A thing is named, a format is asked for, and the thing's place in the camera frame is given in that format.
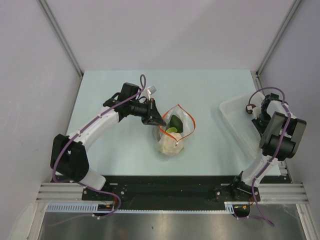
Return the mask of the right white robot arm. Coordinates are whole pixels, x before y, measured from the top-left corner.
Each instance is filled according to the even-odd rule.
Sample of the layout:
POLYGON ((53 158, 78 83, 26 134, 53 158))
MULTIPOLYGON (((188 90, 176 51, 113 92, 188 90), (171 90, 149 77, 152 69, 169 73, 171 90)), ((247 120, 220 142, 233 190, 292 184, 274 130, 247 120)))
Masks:
POLYGON ((259 110, 252 123, 260 134, 261 153, 234 178, 230 194, 237 201, 255 197, 264 176, 276 164, 296 154, 307 126, 307 122, 295 117, 288 103, 277 94, 266 95, 259 110))

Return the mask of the green avocado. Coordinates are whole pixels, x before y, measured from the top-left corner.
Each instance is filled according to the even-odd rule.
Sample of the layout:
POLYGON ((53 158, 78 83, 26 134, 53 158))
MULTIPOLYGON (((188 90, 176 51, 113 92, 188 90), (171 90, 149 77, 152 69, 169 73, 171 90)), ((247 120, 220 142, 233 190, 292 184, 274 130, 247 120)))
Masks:
POLYGON ((176 128, 178 133, 182 133, 184 130, 182 120, 177 115, 174 115, 174 114, 172 114, 170 117, 169 127, 176 128))

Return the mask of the clear zip top bag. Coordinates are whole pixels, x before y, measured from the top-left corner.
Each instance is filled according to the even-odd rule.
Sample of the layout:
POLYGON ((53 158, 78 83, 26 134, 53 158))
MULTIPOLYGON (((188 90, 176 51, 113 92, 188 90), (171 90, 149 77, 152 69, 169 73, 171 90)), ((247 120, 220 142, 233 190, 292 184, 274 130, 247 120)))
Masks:
POLYGON ((166 126, 155 126, 152 129, 154 147, 165 156, 179 155, 194 133, 196 121, 180 104, 170 108, 162 119, 166 126))

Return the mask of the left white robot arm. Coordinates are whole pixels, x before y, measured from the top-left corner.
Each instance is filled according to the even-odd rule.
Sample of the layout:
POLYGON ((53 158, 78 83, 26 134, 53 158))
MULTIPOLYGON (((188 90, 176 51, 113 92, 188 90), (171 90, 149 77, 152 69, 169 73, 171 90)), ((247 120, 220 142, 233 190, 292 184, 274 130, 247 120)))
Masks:
POLYGON ((124 83, 120 92, 105 101, 98 114, 83 127, 68 135, 58 134, 53 140, 50 167, 68 180, 93 189, 100 200, 110 196, 107 180, 90 168, 87 152, 102 134, 127 116, 141 118, 144 125, 166 126, 152 94, 154 86, 139 87, 124 83))

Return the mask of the white cauliflower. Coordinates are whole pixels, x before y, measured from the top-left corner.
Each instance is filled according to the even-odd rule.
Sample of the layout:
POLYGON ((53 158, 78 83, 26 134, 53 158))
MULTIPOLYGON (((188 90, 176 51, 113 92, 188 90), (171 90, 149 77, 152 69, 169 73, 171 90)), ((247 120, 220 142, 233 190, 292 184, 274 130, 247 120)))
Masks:
POLYGON ((158 149, 167 156, 178 155, 184 148, 185 144, 180 133, 163 134, 158 142, 158 149))

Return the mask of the dark red plum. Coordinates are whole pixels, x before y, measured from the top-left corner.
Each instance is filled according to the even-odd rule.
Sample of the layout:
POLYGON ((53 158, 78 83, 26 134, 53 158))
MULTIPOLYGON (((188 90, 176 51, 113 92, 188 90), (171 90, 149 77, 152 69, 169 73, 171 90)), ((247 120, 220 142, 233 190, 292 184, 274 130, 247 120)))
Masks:
POLYGON ((248 113, 248 114, 252 114, 253 113, 253 107, 251 105, 247 105, 245 107, 245 111, 248 113))

